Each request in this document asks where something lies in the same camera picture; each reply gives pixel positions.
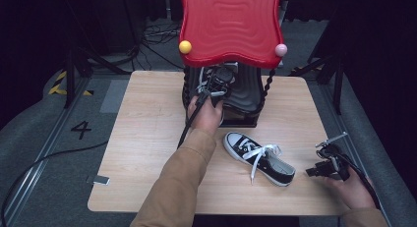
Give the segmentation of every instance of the hand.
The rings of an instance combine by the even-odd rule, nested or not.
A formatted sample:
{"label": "hand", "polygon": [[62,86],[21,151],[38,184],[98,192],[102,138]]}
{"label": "hand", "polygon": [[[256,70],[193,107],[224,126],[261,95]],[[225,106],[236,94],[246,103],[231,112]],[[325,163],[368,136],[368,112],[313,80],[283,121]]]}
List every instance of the hand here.
{"label": "hand", "polygon": [[371,195],[362,184],[358,174],[350,166],[348,172],[350,177],[346,181],[325,177],[325,184],[335,189],[343,202],[351,209],[376,208]]}
{"label": "hand", "polygon": [[[198,97],[194,96],[188,106],[188,118],[193,115],[193,112],[196,110],[196,101]],[[223,113],[223,101],[217,102],[215,107],[212,106],[211,99],[208,97],[203,104],[202,109],[200,109],[196,118],[194,118],[193,124],[191,125],[194,129],[203,130],[212,136],[214,136],[217,131],[218,126],[220,125],[221,115]]]}

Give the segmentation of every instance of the pink ball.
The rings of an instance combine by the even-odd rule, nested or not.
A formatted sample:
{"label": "pink ball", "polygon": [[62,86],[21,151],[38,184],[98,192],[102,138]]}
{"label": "pink ball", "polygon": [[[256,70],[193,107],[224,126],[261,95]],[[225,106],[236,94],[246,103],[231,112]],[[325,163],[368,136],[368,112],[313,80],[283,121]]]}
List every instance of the pink ball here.
{"label": "pink ball", "polygon": [[276,56],[283,57],[286,54],[287,51],[288,51],[288,48],[283,43],[279,43],[275,47]]}

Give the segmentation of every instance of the dark background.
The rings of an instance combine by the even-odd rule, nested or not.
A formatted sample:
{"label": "dark background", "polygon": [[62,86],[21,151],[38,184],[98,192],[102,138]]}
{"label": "dark background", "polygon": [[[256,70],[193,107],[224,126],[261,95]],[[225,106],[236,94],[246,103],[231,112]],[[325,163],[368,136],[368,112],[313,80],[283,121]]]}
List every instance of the dark background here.
{"label": "dark background", "polygon": [[[0,129],[42,98],[45,83],[63,67],[71,42],[99,55],[133,46],[120,4],[122,0],[0,0]],[[181,6],[179,0],[173,5]],[[127,7],[137,36],[145,17],[166,18],[164,0],[129,0]],[[315,57],[345,46],[345,73],[414,197],[415,7],[413,0],[356,0],[336,11],[315,13],[308,12],[315,10],[314,3],[292,2],[286,17],[331,17]],[[181,12],[173,13],[173,19],[179,17]]]}

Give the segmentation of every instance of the yellow ball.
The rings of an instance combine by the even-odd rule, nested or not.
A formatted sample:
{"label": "yellow ball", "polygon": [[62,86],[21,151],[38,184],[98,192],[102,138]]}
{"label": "yellow ball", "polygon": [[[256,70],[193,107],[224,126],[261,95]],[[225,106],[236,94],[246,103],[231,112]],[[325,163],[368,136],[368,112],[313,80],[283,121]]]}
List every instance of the yellow ball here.
{"label": "yellow ball", "polygon": [[191,52],[191,42],[183,40],[180,42],[180,52],[183,54],[188,54]]}

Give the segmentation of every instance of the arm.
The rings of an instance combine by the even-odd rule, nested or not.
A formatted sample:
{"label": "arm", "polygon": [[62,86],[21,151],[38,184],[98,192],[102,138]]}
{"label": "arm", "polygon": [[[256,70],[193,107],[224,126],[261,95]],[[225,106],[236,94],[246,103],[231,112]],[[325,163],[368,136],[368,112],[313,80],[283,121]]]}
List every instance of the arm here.
{"label": "arm", "polygon": [[345,182],[325,177],[325,183],[335,189],[350,210],[342,218],[347,227],[387,226],[380,210],[376,209],[368,190],[352,168],[348,168],[349,179]]}
{"label": "arm", "polygon": [[[196,97],[189,115],[196,109]],[[165,163],[131,226],[192,226],[197,191],[215,149],[222,102],[208,99],[195,118],[193,131]]]}

